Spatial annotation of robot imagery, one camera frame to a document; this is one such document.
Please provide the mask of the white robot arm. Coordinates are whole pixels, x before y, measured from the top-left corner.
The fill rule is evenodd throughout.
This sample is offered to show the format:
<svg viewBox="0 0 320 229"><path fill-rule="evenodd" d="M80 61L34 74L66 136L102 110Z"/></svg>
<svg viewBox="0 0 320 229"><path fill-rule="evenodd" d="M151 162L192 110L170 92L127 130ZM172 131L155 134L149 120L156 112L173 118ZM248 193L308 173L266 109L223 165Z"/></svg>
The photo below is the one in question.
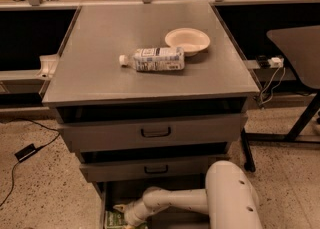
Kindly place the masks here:
<svg viewBox="0 0 320 229"><path fill-rule="evenodd" d="M165 190L149 187L140 199L118 204L126 229L134 229L169 207L209 216L210 229L263 229L257 206L259 197L240 167L230 161L213 163L204 189Z"/></svg>

